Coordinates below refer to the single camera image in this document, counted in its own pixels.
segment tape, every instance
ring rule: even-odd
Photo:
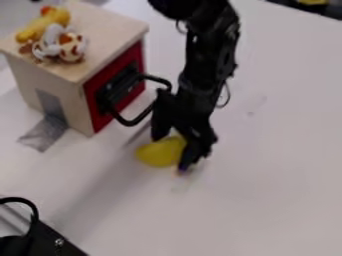
[[[60,100],[47,92],[41,90],[36,90],[36,92],[45,117],[29,132],[21,136],[18,142],[44,153],[63,136],[69,126]]]

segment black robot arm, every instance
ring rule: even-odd
[[[153,140],[167,136],[172,127],[187,140],[179,163],[183,173],[208,157],[218,141],[210,116],[237,66],[239,17],[227,0],[148,1],[166,17],[184,22],[187,29],[186,65],[178,92],[159,90],[152,116]]]

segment yellow banana toy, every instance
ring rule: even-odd
[[[146,165],[158,168],[177,165],[186,146],[182,137],[170,137],[140,147],[137,158]]]
[[[24,44],[29,40],[38,41],[48,26],[57,23],[66,27],[71,20],[70,12],[63,7],[45,6],[41,9],[41,17],[33,20],[25,29],[17,33],[15,39]]]

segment wooden box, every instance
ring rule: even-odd
[[[85,61],[79,64],[36,64],[19,52],[14,34],[0,40],[27,104],[44,114],[62,112],[68,125],[86,136],[111,121],[101,115],[96,91],[132,62],[144,71],[142,39],[147,24],[90,4],[71,2],[72,26],[89,39]],[[144,90],[136,87],[118,106],[122,110]]]

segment red panel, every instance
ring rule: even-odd
[[[144,72],[142,42],[137,43],[119,58],[114,60],[106,68],[100,71],[97,75],[91,78],[85,85],[84,90],[86,93],[89,111],[93,122],[95,133],[98,133],[113,119],[111,115],[101,116],[96,103],[96,92],[104,86],[111,78],[119,73],[127,65],[136,61],[139,65],[140,72]],[[134,99],[136,99],[145,90],[145,83],[142,82],[136,87],[131,94],[126,97],[122,102],[116,105],[118,111],[122,111],[127,107]]]

